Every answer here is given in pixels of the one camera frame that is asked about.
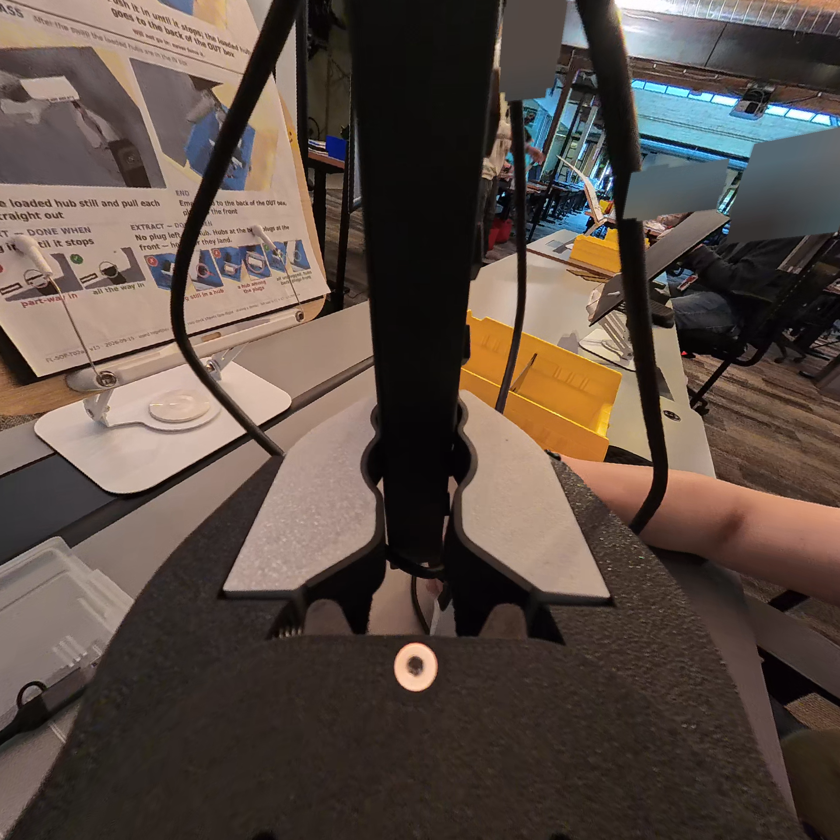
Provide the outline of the black stand pole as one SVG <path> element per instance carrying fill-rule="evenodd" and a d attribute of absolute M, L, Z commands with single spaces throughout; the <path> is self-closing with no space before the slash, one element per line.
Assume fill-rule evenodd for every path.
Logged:
<path fill-rule="evenodd" d="M 319 255 L 323 256 L 327 221 L 327 175 L 338 174 L 344 164 L 331 159 L 325 152 L 316 151 L 309 163 L 308 141 L 308 2 L 300 1 L 296 20 L 297 62 L 297 136 L 304 175 L 314 168 L 312 213 L 318 238 Z"/>

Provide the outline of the instruction poster board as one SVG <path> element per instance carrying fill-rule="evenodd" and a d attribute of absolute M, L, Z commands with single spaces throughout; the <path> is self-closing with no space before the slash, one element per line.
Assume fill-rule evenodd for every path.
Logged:
<path fill-rule="evenodd" d="M 1 3 L 2 358 L 24 383 L 172 341 L 184 223 L 255 45 L 252 2 Z M 191 335 L 328 291 L 270 78 L 188 269 Z"/>

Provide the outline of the clear plastic container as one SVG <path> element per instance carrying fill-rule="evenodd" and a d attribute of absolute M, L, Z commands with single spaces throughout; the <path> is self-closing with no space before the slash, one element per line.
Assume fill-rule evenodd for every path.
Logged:
<path fill-rule="evenodd" d="M 83 693 L 132 605 L 60 538 L 2 566 L 2 742 L 39 728 Z"/>

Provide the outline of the black office chair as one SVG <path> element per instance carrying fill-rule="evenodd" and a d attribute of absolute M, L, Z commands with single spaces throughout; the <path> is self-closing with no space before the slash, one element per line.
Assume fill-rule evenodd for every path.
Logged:
<path fill-rule="evenodd" d="M 689 406 L 698 414 L 708 412 L 706 396 L 732 366 L 749 368 L 762 360 L 772 346 L 783 362 L 790 351 L 797 362 L 811 352 L 812 345 L 838 321 L 838 257 L 816 257 L 808 269 L 793 280 L 784 294 L 745 317 L 728 333 L 687 330 L 679 338 L 688 355 L 709 355 L 719 366 L 698 390 L 689 389 Z"/>

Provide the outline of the yellow plastic bin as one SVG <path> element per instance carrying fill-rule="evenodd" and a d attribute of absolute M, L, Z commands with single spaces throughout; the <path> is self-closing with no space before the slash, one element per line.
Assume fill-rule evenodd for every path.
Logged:
<path fill-rule="evenodd" d="M 467 313 L 470 355 L 460 388 L 496 406 L 512 329 Z M 505 405 L 505 417 L 541 448 L 573 459 L 603 462 L 621 372 L 524 333 Z"/>
<path fill-rule="evenodd" d="M 609 275 L 620 272 L 622 266 L 617 229 L 608 227 L 603 237 L 577 235 L 571 242 L 570 260 Z"/>

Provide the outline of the silver laptop stand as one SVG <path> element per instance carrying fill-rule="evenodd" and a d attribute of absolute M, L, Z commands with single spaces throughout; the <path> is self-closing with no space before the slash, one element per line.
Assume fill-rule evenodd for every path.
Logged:
<path fill-rule="evenodd" d="M 634 348 L 622 314 L 625 302 L 621 275 L 597 285 L 585 306 L 590 331 L 579 348 L 624 371 L 635 372 Z"/>

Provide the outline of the grey laptop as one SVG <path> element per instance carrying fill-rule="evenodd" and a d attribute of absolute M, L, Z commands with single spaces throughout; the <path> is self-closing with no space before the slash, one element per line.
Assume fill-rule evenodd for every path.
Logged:
<path fill-rule="evenodd" d="M 716 210 L 707 210 L 689 214 L 678 225 L 670 228 L 657 241 L 646 248 L 645 270 L 646 281 L 653 280 L 664 273 L 667 268 L 682 259 L 705 238 L 724 227 L 729 217 Z M 589 324 L 594 325 L 604 316 L 616 310 L 625 299 L 623 276 L 615 274 L 602 284 L 601 294 L 591 308 Z"/>

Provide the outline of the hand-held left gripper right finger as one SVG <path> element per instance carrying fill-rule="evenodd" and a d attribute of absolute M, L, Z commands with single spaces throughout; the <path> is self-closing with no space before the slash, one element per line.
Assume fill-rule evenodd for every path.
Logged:
<path fill-rule="evenodd" d="M 481 630 L 498 605 L 520 608 L 529 631 L 548 630 L 551 607 L 612 605 L 551 457 L 467 391 L 452 471 L 444 571 L 456 631 Z"/>

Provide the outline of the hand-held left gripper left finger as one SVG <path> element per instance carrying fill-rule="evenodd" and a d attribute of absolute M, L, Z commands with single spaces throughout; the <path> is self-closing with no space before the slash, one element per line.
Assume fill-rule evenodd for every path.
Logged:
<path fill-rule="evenodd" d="M 224 583 L 227 598 L 286 601 L 300 614 L 331 600 L 351 628 L 369 626 L 385 577 L 379 439 L 370 397 L 288 450 Z"/>

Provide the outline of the person's right forearm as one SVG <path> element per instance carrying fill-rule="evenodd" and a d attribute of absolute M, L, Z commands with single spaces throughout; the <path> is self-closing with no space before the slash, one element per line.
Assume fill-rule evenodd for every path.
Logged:
<path fill-rule="evenodd" d="M 839 605 L 839 509 L 688 471 L 668 473 L 642 540 Z"/>

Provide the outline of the black USB hub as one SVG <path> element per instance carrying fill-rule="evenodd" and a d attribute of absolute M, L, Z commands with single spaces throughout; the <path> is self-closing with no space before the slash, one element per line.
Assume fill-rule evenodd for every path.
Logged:
<path fill-rule="evenodd" d="M 498 2 L 349 2 L 389 558 L 443 565 Z"/>

